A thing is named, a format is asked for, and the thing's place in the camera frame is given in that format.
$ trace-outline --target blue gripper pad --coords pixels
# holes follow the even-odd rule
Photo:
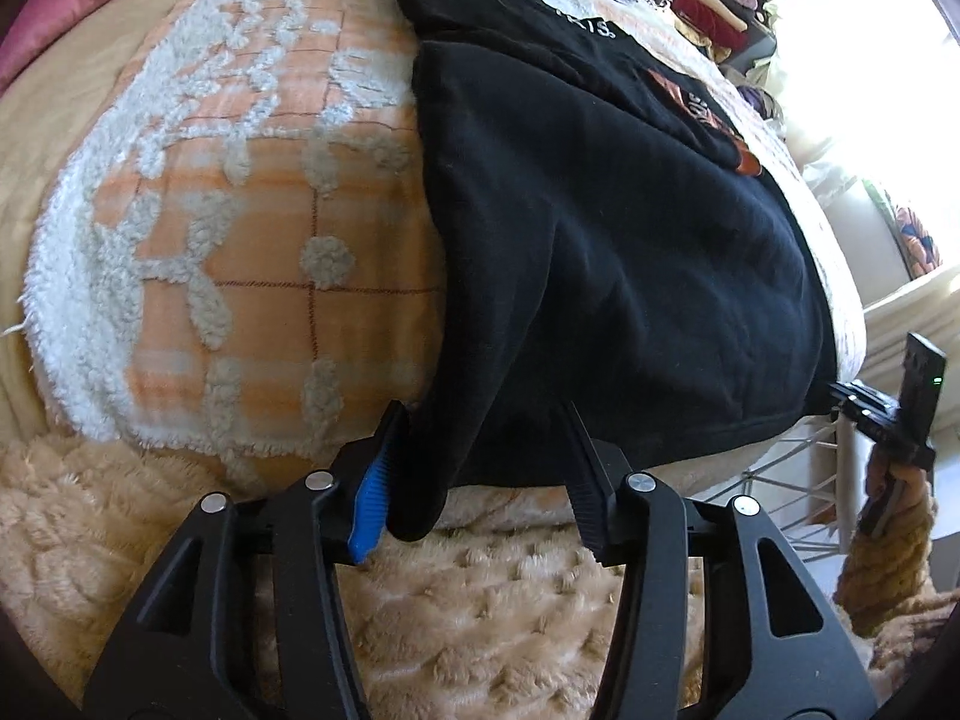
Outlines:
[[[390,475],[395,458],[409,432],[409,415],[400,401],[392,401],[368,439],[349,442],[330,466],[337,480],[340,509],[350,524],[347,555],[356,565],[380,541],[390,509]]]
[[[347,550],[354,563],[362,563],[380,541],[390,508],[388,458],[380,452],[367,468],[353,503],[353,527]]]

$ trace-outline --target white curtain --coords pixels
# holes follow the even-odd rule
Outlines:
[[[960,47],[930,0],[774,0],[764,85],[820,204],[859,178],[914,208],[944,266],[865,309],[861,377],[896,392],[915,331],[947,352],[935,429],[960,422]]]

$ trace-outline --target bed sheet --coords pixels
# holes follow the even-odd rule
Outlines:
[[[3,312],[4,327],[16,324],[19,319],[16,298],[22,283],[32,225],[37,217],[44,187],[55,176],[56,169],[66,153],[83,135],[90,119],[104,104],[109,86],[126,60],[133,55],[137,41],[142,39],[158,18],[177,1],[115,1],[112,6],[94,14],[67,35],[61,44],[54,47],[54,50],[48,52],[48,55],[42,57],[40,62],[21,77],[6,98],[0,100],[0,114],[7,113],[7,121],[16,121],[23,125],[23,128],[12,128],[19,130],[19,137],[10,139],[13,143],[0,143],[0,146],[8,146],[7,153],[13,156],[3,167],[10,180],[3,181],[3,194],[0,194],[2,213],[11,220],[10,224],[3,225],[3,235],[8,237],[10,245],[3,246],[3,251],[8,253],[0,263],[0,268],[3,269],[3,281],[0,285],[3,302],[0,304],[0,311]],[[96,45],[98,37],[101,41],[99,47]],[[673,38],[678,44],[685,46],[679,35]],[[673,38],[664,36],[664,42],[669,45]],[[112,50],[104,53],[104,44],[112,44]],[[669,52],[667,54],[665,58],[670,61]],[[690,55],[693,55],[693,59],[689,61],[702,59],[695,55],[695,52],[690,52]],[[714,66],[706,60],[702,60],[702,66],[697,67],[696,71],[698,74],[716,74],[717,78],[712,81],[714,84],[720,83],[720,88],[725,83],[723,79],[719,79]],[[730,91],[738,100],[733,87]],[[759,119],[750,124],[763,127]],[[43,148],[38,146],[39,143],[44,143]],[[45,158],[38,161],[38,153]],[[789,172],[789,167],[781,164],[778,169],[781,173],[784,170]],[[839,248],[829,227],[825,221],[819,224],[817,215],[813,213],[814,209],[819,211],[819,208],[812,197],[803,197],[798,191],[789,191],[787,196],[792,204],[800,204],[802,211],[798,213],[798,218],[801,218],[800,223],[818,260],[822,279],[827,287],[827,296],[832,303],[839,368],[853,375],[862,360],[863,348],[862,317],[856,289],[848,277],[842,255],[839,259],[836,256]],[[805,207],[805,201],[813,208]],[[2,352],[5,355],[4,364],[0,367],[4,396],[0,399],[2,436],[35,435],[41,432],[47,423],[35,388],[34,374],[40,374],[41,371],[29,370],[28,354],[16,334],[4,338]],[[772,443],[771,440],[719,456],[673,464],[659,469],[659,475],[682,493],[694,493],[736,475],[758,459]],[[256,465],[268,485],[274,485],[271,483],[283,484],[305,471],[310,463],[304,458],[284,456]],[[504,501],[515,501],[512,493],[505,494],[506,498],[498,499],[501,504]],[[538,508],[542,511],[555,511],[557,502],[564,497],[561,491],[557,491],[549,495],[549,501],[541,501],[543,505]],[[521,501],[520,506],[523,508],[527,504]]]

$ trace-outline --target black cloth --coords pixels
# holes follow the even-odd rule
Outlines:
[[[388,521],[418,538],[458,484],[561,484],[572,400],[636,469],[829,405],[829,309],[784,196],[706,87],[542,0],[397,0],[445,333]]]

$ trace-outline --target tan bedsheet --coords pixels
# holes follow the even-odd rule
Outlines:
[[[114,0],[84,19],[0,98],[0,331],[22,322],[30,240],[48,183],[120,71],[180,0]],[[21,334],[0,338],[0,442],[47,431]]]

